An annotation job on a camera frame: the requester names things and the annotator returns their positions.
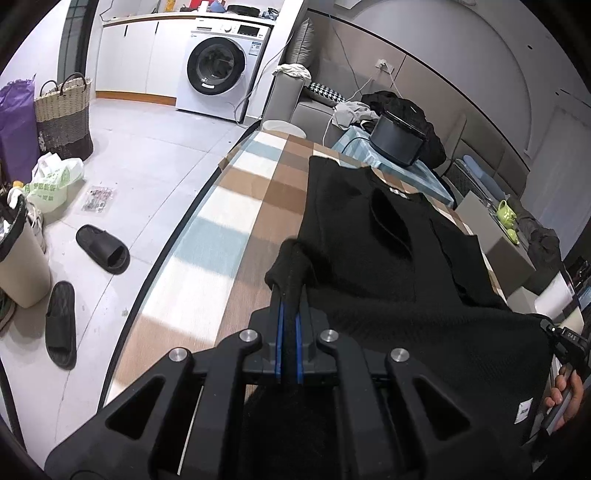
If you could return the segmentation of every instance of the black pan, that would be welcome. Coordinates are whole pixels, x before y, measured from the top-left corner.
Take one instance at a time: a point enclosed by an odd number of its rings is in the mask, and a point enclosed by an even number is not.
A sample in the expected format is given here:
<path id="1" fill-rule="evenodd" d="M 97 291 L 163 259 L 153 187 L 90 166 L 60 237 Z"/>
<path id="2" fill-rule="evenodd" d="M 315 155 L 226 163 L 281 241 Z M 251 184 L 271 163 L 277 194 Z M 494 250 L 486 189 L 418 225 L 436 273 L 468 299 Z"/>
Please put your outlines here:
<path id="1" fill-rule="evenodd" d="M 243 5 L 228 5 L 228 12 L 236 15 L 246 15 L 247 17 L 257 17 L 261 11 L 255 7 L 245 7 Z"/>

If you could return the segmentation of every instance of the silver bolt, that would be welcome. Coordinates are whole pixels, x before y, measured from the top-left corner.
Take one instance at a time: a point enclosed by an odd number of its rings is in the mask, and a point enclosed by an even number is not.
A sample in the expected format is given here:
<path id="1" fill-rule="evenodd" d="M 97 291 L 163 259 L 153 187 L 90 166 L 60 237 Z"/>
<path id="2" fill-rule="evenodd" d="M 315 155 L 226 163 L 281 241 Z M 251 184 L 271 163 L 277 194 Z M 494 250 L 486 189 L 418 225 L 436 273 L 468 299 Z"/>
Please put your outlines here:
<path id="1" fill-rule="evenodd" d="M 404 348 L 395 348 L 390 352 L 390 356 L 395 362 L 405 362 L 410 358 L 410 353 Z"/>
<path id="2" fill-rule="evenodd" d="M 255 330 L 247 328 L 246 330 L 241 331 L 239 336 L 240 340 L 243 342 L 254 342 L 258 337 L 258 333 Z"/>
<path id="3" fill-rule="evenodd" d="M 335 330 L 324 330 L 320 334 L 320 339 L 327 343 L 336 342 L 339 339 L 339 332 Z"/>
<path id="4" fill-rule="evenodd" d="M 187 358 L 187 349 L 181 347 L 173 348 L 168 353 L 168 358 L 170 358 L 173 362 L 182 362 Z"/>

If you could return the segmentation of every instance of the white cabinet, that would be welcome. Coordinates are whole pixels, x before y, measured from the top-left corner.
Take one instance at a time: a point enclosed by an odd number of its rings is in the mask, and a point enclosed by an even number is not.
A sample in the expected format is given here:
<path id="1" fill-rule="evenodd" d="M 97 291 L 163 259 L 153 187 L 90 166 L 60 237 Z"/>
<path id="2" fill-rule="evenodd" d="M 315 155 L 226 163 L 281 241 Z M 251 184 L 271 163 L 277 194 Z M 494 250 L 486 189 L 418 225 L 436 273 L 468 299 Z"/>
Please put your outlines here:
<path id="1" fill-rule="evenodd" d="M 161 20 L 154 39 L 147 93 L 177 96 L 178 78 L 182 74 L 184 54 L 195 20 Z"/>
<path id="2" fill-rule="evenodd" d="M 96 90 L 176 97 L 195 20 L 130 22 L 103 29 Z"/>
<path id="3" fill-rule="evenodd" d="M 157 25 L 157 21 L 146 21 L 103 29 L 97 90 L 145 93 Z"/>

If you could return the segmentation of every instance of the blue tablecloth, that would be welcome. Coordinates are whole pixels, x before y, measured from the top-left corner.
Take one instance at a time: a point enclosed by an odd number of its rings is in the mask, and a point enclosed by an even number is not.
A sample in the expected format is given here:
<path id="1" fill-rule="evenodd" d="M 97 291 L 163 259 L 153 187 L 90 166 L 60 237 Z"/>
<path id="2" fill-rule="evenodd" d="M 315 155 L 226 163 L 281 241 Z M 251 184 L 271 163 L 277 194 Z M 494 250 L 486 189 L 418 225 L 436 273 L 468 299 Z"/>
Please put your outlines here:
<path id="1" fill-rule="evenodd" d="M 408 168 L 400 167 L 377 153 L 367 140 L 353 140 L 357 137 L 369 139 L 369 134 L 359 127 L 349 127 L 332 148 L 339 153 L 353 157 L 371 167 L 378 168 L 384 173 L 395 176 L 412 185 L 419 192 L 430 195 L 448 207 L 453 206 L 451 195 L 422 161 L 417 160 Z"/>

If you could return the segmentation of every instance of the wall outlet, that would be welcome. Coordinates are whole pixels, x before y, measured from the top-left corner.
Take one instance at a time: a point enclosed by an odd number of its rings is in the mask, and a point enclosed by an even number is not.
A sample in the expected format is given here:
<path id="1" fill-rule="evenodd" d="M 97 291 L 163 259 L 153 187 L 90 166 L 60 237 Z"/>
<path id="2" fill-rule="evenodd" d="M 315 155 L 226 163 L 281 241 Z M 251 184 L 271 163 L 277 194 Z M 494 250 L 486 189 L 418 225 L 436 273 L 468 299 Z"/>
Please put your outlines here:
<path id="1" fill-rule="evenodd" d="M 377 69 L 382 70 L 383 72 L 386 73 L 394 73 L 394 66 L 391 63 L 388 63 L 386 60 L 384 59 L 379 59 L 376 63 L 375 63 L 375 67 Z"/>

